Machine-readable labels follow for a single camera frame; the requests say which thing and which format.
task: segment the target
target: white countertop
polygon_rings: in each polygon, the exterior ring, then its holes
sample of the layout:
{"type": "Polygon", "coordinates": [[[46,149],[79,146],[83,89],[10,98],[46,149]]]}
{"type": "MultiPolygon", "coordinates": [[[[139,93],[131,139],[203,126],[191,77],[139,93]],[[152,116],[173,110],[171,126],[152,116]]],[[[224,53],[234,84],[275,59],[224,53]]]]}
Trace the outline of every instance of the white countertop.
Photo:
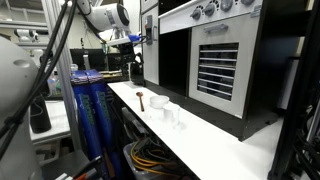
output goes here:
{"type": "Polygon", "coordinates": [[[163,120],[163,110],[150,107],[157,94],[132,82],[109,83],[109,87],[147,126],[202,180],[266,180],[281,131],[278,121],[240,142],[203,119],[180,110],[180,127],[163,120]],[[142,92],[141,112],[136,92],[142,92]]]}
{"type": "Polygon", "coordinates": [[[33,144],[54,141],[70,136],[70,126],[63,101],[46,101],[51,122],[51,129],[44,133],[35,134],[30,127],[30,136],[33,144]]]}

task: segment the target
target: spoon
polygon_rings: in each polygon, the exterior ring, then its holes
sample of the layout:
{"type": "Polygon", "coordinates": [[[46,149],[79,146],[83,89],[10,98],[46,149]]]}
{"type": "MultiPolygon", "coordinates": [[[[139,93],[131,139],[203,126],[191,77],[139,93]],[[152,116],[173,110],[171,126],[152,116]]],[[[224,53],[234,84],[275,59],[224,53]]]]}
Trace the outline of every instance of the spoon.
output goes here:
{"type": "Polygon", "coordinates": [[[141,97],[143,96],[143,93],[142,93],[142,92],[137,92],[136,94],[137,94],[137,96],[138,96],[138,97],[139,97],[139,99],[140,99],[140,107],[141,107],[141,111],[142,111],[142,112],[144,112],[144,107],[143,107],[142,99],[141,99],[141,97]]]}

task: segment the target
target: wall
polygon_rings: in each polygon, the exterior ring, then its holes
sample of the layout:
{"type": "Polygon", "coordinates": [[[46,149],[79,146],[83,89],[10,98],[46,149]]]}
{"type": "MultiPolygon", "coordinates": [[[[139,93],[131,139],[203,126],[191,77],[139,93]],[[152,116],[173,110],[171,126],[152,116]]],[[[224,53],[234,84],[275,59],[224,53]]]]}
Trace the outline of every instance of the wall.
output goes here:
{"type": "Polygon", "coordinates": [[[130,18],[130,30],[137,34],[140,30],[140,0],[123,0],[123,6],[127,9],[130,18]]]}
{"type": "MultiPolygon", "coordinates": [[[[46,22],[45,17],[42,14],[34,14],[28,13],[29,21],[31,22],[46,22]]],[[[0,17],[2,18],[10,18],[9,12],[6,7],[0,8],[0,17]]],[[[26,21],[22,12],[13,11],[13,18],[17,21],[26,21]]],[[[64,22],[67,22],[68,15],[64,17],[64,22]]],[[[68,46],[69,48],[81,48],[80,38],[85,37],[85,28],[83,24],[83,18],[76,14],[73,19],[73,23],[68,36],[68,46]]],[[[11,36],[13,42],[18,42],[18,38],[13,33],[13,29],[0,29],[0,33],[11,36]]],[[[47,37],[40,37],[41,42],[48,42],[49,39],[47,37]]],[[[101,48],[99,40],[95,37],[95,35],[88,31],[87,37],[85,38],[85,48],[101,48]]]]}

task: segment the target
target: oven knob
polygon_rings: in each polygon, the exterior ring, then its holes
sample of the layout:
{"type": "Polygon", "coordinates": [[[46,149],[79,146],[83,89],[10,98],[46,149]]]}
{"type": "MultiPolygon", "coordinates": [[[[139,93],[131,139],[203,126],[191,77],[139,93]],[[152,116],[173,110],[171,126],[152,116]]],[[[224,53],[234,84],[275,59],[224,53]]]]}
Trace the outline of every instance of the oven knob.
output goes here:
{"type": "Polygon", "coordinates": [[[227,12],[231,9],[233,0],[221,0],[221,10],[227,12]]]}
{"type": "Polygon", "coordinates": [[[201,10],[199,8],[195,9],[193,13],[190,15],[194,20],[198,20],[201,16],[201,10]]]}
{"type": "Polygon", "coordinates": [[[246,6],[249,6],[250,4],[252,4],[254,2],[254,0],[241,0],[241,3],[246,5],[246,6]]]}
{"type": "Polygon", "coordinates": [[[203,11],[207,16],[212,16],[214,13],[214,5],[212,3],[208,4],[203,11]]]}

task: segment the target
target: oven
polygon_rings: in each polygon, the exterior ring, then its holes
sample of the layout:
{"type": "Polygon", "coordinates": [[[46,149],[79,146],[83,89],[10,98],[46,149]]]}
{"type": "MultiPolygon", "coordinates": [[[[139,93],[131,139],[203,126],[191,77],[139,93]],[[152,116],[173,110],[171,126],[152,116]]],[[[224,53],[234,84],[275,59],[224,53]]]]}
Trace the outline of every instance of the oven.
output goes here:
{"type": "Polygon", "coordinates": [[[242,118],[259,18],[192,28],[189,97],[242,118]]]}

